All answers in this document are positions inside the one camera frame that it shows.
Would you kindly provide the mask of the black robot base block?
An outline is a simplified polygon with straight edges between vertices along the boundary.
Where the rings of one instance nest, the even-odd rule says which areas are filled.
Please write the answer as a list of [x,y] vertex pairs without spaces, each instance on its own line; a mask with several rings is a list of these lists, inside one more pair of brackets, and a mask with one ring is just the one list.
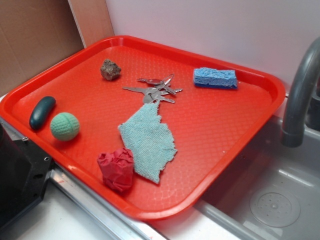
[[44,198],[54,161],[28,138],[13,140],[0,127],[0,230]]

